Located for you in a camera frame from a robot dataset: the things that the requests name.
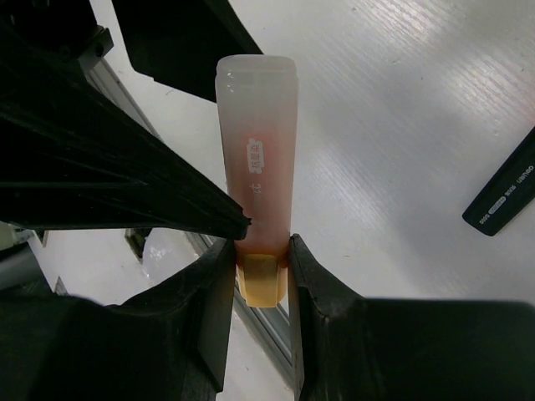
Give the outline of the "orange capped black highlighter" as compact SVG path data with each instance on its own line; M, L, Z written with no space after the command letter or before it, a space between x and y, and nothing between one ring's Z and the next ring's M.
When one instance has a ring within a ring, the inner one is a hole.
M461 215L486 236L495 236L534 199L534 129L527 134Z

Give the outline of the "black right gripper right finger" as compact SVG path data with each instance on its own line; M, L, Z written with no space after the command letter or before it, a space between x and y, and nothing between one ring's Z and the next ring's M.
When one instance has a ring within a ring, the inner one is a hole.
M416 400L412 371L394 370L379 356L377 338L391 322L372 323L371 312L408 312L415 300L366 298L322 266L294 234L289 240L288 295L297 400Z

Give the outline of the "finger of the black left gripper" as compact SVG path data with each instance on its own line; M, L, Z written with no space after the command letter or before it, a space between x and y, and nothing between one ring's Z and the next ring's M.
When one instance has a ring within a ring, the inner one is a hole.
M143 159L161 162L167 151L85 78L61 70L2 19L2 221L33 230L155 228L135 202L154 184ZM241 240L250 221L215 187L231 218L219 237Z
M114 0L132 68L160 84L211 102L217 63L260 54L226 0Z

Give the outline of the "pink orange highlighter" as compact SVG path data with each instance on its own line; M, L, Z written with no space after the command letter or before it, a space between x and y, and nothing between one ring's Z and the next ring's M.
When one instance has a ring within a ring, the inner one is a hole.
M250 220L235 243L239 291L249 307L276 307L288 285L297 68L282 56L228 56L215 85L227 191Z

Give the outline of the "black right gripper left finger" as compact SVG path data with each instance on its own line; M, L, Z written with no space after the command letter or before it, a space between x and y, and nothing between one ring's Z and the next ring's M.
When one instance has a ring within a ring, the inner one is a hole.
M174 276L108 308L121 400L213 400L222 391L234 261L232 242L218 240Z

